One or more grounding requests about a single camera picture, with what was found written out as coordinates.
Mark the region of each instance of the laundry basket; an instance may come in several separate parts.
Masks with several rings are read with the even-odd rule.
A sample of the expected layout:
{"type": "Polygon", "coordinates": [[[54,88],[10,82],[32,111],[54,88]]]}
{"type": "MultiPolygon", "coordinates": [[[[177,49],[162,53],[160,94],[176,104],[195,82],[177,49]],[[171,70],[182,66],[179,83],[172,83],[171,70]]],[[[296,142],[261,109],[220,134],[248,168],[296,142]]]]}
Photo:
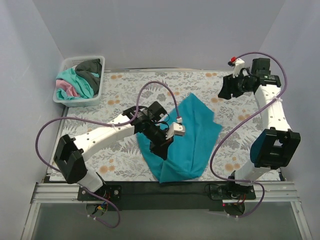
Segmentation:
{"type": "Polygon", "coordinates": [[[104,82],[104,71],[105,71],[105,58],[103,56],[77,56],[70,57],[63,61],[60,72],[63,72],[69,68],[72,68],[74,65],[78,65],[87,60],[100,59],[100,63],[102,65],[101,70],[101,80],[99,86],[98,94],[94,95],[93,98],[88,99],[74,99],[74,100],[59,100],[57,99],[57,88],[55,88],[53,92],[53,101],[56,103],[64,104],[67,107],[85,107],[85,106],[95,106],[100,103],[101,92],[102,92],[102,84],[104,82]]]}

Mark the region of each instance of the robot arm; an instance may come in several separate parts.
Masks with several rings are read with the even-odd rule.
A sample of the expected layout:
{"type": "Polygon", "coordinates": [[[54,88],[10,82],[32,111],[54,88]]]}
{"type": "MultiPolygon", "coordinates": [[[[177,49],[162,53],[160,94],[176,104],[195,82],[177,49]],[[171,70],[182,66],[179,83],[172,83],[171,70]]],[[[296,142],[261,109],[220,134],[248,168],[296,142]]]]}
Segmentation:
{"type": "MultiPolygon", "coordinates": [[[[229,100],[231,97],[240,97],[244,92],[253,92],[258,108],[261,109],[281,91],[279,77],[271,75],[269,70],[270,59],[254,59],[251,72],[239,58],[232,58],[228,64],[234,66],[233,74],[223,78],[219,98],[229,100]]],[[[251,146],[250,160],[232,173],[234,179],[254,182],[270,170],[286,167],[300,143],[300,134],[293,132],[287,122],[281,99],[261,112],[261,119],[264,130],[251,146]]],[[[247,182],[236,183],[252,185],[247,182]]]]}
{"type": "MultiPolygon", "coordinates": [[[[133,118],[135,111],[136,107],[131,107],[109,124],[126,123],[133,118]]],[[[58,142],[53,159],[68,184],[78,183],[96,192],[105,182],[93,168],[87,169],[85,162],[117,140],[143,133],[150,140],[150,151],[163,160],[167,159],[168,147],[174,141],[174,135],[183,136],[185,128],[179,118],[178,123],[173,122],[169,128],[161,129],[157,124],[165,114],[166,110],[155,101],[149,107],[139,107],[137,117],[126,125],[99,127],[73,138],[64,135],[58,142]]]]}

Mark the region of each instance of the teal cloth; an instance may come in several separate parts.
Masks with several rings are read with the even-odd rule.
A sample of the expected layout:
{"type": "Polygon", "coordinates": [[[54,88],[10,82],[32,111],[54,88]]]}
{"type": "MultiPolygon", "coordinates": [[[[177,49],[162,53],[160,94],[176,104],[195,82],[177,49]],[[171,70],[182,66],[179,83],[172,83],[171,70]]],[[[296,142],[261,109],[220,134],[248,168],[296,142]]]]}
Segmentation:
{"type": "MultiPolygon", "coordinates": [[[[184,99],[178,109],[185,126],[185,135],[174,136],[168,149],[167,160],[151,153],[150,140],[142,133],[137,134],[141,153],[160,183],[200,177],[222,129],[221,125],[214,122],[214,112],[194,94],[184,99]]],[[[169,116],[170,125],[177,117],[176,110],[174,109],[169,116]]]]}
{"type": "MultiPolygon", "coordinates": [[[[94,96],[94,90],[89,85],[89,83],[83,78],[76,74],[76,71],[73,68],[69,68],[65,71],[60,72],[56,79],[63,79],[69,84],[71,84],[75,91],[80,95],[83,99],[91,99],[94,96]]],[[[63,97],[63,89],[62,91],[57,90],[56,97],[60,100],[64,100],[65,98],[61,99],[60,97],[63,97]]]]}

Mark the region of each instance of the table surface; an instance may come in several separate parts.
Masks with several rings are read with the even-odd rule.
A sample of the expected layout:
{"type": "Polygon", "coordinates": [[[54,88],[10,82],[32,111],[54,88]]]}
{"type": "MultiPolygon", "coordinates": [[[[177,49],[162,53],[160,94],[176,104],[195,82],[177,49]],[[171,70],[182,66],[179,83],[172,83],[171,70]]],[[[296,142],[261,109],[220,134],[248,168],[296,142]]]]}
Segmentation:
{"type": "MultiPolygon", "coordinates": [[[[214,112],[214,121],[223,126],[219,141],[238,123],[258,110],[253,94],[245,93],[238,98],[224,100],[218,98],[225,71],[126,71],[105,73],[100,104],[89,107],[71,107],[68,117],[85,118],[107,123],[123,110],[136,105],[137,95],[141,87],[149,81],[160,81],[169,86],[180,103],[190,93],[195,94],[209,109],[214,112]]],[[[149,85],[141,95],[139,105],[149,106],[154,101],[169,113],[174,103],[168,90],[160,84],[149,85]]],[[[97,128],[90,123],[66,120],[62,135],[77,136],[97,128]]],[[[223,177],[228,177],[249,160],[250,146],[262,132],[259,116],[253,118],[226,140],[213,161],[213,169],[223,177]]],[[[113,142],[105,149],[92,156],[87,166],[93,167],[105,181],[156,181],[142,154],[136,136],[126,137],[113,142]]],[[[64,181],[63,176],[50,172],[50,181],[64,181]]],[[[196,181],[218,181],[207,166],[202,176],[196,181]]],[[[279,181],[279,173],[275,170],[264,174],[260,181],[279,181]]]]}

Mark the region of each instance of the wire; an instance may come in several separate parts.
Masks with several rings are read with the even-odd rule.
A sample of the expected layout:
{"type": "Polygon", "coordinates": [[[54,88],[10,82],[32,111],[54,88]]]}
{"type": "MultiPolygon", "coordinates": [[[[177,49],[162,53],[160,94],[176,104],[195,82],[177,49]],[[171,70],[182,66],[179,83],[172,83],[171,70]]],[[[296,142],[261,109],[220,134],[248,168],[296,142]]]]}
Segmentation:
{"type": "Polygon", "coordinates": [[[169,124],[166,121],[157,121],[157,122],[154,122],[154,124],[164,124],[164,125],[167,125],[168,128],[170,128],[169,124]]]}
{"type": "Polygon", "coordinates": [[[168,120],[167,120],[167,121],[165,121],[165,122],[167,123],[167,122],[169,122],[169,121],[170,121],[170,115],[169,115],[168,113],[167,113],[166,115],[167,115],[167,117],[168,117],[168,120]]]}
{"type": "Polygon", "coordinates": [[[98,205],[95,206],[94,211],[91,213],[92,215],[95,214],[96,212],[98,212],[98,207],[99,207],[98,205]]]}
{"type": "Polygon", "coordinates": [[[244,68],[242,68],[241,70],[240,70],[240,72],[242,73],[242,75],[243,75],[243,71],[246,71],[246,74],[248,75],[248,76],[251,76],[252,74],[250,73],[250,69],[249,69],[249,67],[244,67],[244,68]]]}
{"type": "Polygon", "coordinates": [[[104,201],[99,207],[103,208],[103,206],[106,204],[106,201],[104,201]]]}
{"type": "Polygon", "coordinates": [[[245,203],[245,200],[246,200],[246,195],[243,196],[243,200],[242,202],[240,202],[239,204],[244,204],[245,203]]]}
{"type": "Polygon", "coordinates": [[[240,200],[241,200],[241,196],[239,197],[238,201],[237,201],[237,202],[234,202],[233,204],[234,204],[234,205],[237,205],[237,204],[240,202],[240,200]]]}
{"type": "Polygon", "coordinates": [[[241,211],[240,206],[237,204],[232,204],[231,205],[233,209],[235,209],[236,211],[240,212],[242,215],[244,214],[243,211],[241,211]]]}
{"type": "MultiPolygon", "coordinates": [[[[39,157],[39,159],[45,164],[47,165],[48,167],[52,168],[53,170],[61,173],[61,171],[52,166],[50,163],[48,163],[47,161],[45,161],[45,159],[41,156],[40,154],[40,151],[39,151],[39,139],[40,139],[40,135],[41,133],[43,132],[43,130],[50,124],[56,122],[56,121],[61,121],[61,120],[78,120],[78,121],[82,121],[82,122],[85,122],[85,123],[90,123],[90,124],[96,124],[96,125],[101,125],[101,126],[105,126],[105,127],[120,127],[120,126],[124,126],[124,125],[127,125],[127,124],[130,124],[131,122],[133,122],[135,120],[135,118],[137,117],[138,115],[138,112],[139,112],[139,100],[140,100],[140,97],[141,97],[141,94],[143,92],[143,90],[150,84],[160,84],[162,85],[163,87],[165,87],[171,94],[172,98],[173,98],[173,102],[174,102],[174,106],[175,106],[175,111],[176,111],[176,115],[177,117],[179,118],[180,117],[180,114],[179,114],[179,109],[178,109],[178,104],[177,104],[177,101],[176,101],[176,98],[175,98],[175,95],[174,93],[172,92],[172,90],[166,85],[164,84],[163,82],[160,82],[160,81],[149,81],[147,82],[142,88],[141,90],[139,91],[138,93],[138,96],[137,96],[137,99],[136,99],[136,106],[135,106],[135,113],[133,115],[133,117],[127,121],[127,122],[123,122],[123,123],[118,123],[118,124],[110,124],[110,123],[104,123],[104,122],[99,122],[99,121],[93,121],[93,120],[87,120],[87,119],[83,119],[83,118],[78,118],[78,117],[71,117],[71,116],[62,116],[62,117],[57,117],[57,118],[54,118],[50,121],[48,121],[46,124],[44,124],[38,134],[36,135],[36,138],[35,138],[35,152],[36,152],[36,155],[39,157]]],[[[94,215],[90,214],[89,216],[92,217],[93,219],[101,222],[102,224],[104,224],[105,226],[109,227],[109,228],[116,228],[119,223],[120,223],[120,211],[119,209],[117,208],[116,205],[114,205],[111,201],[109,201],[108,199],[105,199],[99,195],[96,195],[94,194],[93,192],[89,191],[87,188],[83,187],[83,189],[89,193],[90,195],[98,198],[98,199],[101,199],[105,202],[107,202],[108,204],[110,204],[112,207],[114,207],[114,209],[116,210],[116,212],[118,213],[118,222],[116,225],[110,225],[109,223],[103,221],[102,219],[98,218],[98,217],[95,217],[94,215]]]]}
{"type": "MultiPolygon", "coordinates": [[[[267,53],[264,53],[264,52],[259,52],[259,51],[251,51],[251,52],[247,52],[247,53],[244,53],[244,54],[241,54],[240,56],[237,57],[237,59],[243,57],[243,56],[246,56],[246,55],[251,55],[251,54],[260,54],[260,55],[264,55],[264,56],[267,56],[269,58],[271,58],[272,60],[274,60],[276,62],[276,64],[279,66],[279,68],[281,69],[281,72],[283,74],[283,78],[284,78],[284,86],[283,86],[283,89],[279,92],[279,94],[276,96],[276,98],[280,98],[282,96],[282,94],[284,94],[284,92],[286,91],[287,89],[287,86],[288,86],[288,79],[287,79],[287,74],[283,68],[283,66],[281,65],[281,63],[275,59],[273,56],[267,54],[267,53]]],[[[234,218],[243,218],[243,217],[246,217],[246,216],[249,216],[250,214],[252,214],[255,210],[257,210],[257,208],[261,205],[264,197],[265,197],[265,187],[260,183],[260,182],[252,182],[250,180],[243,180],[243,179],[230,179],[230,178],[226,178],[226,177],[222,177],[222,176],[219,176],[213,169],[213,162],[214,162],[214,158],[219,150],[219,148],[222,146],[222,144],[231,136],[231,134],[233,134],[236,130],[238,130],[243,124],[245,124],[246,122],[248,122],[249,120],[253,119],[255,116],[257,116],[258,114],[260,114],[263,110],[267,109],[268,107],[270,107],[275,101],[277,101],[277,99],[273,99],[271,102],[269,102],[267,105],[265,105],[264,107],[262,107],[260,110],[258,110],[256,113],[252,114],[251,116],[249,116],[247,119],[243,120],[242,122],[240,122],[234,129],[232,129],[222,140],[221,142],[219,142],[219,144],[216,146],[215,150],[213,151],[213,154],[210,158],[210,163],[209,163],[209,166],[210,166],[210,170],[212,172],[212,174],[218,178],[218,179],[221,179],[221,180],[224,180],[224,181],[230,181],[230,182],[241,182],[241,183],[251,183],[251,184],[256,184],[256,185],[259,185],[261,188],[262,188],[262,195],[261,195],[261,199],[260,201],[257,203],[257,205],[249,212],[241,215],[241,216],[233,216],[231,215],[231,217],[234,217],[234,218]]],[[[215,213],[215,212],[209,212],[210,214],[215,214],[215,215],[223,215],[225,216],[224,214],[219,214],[219,213],[215,213]]]]}

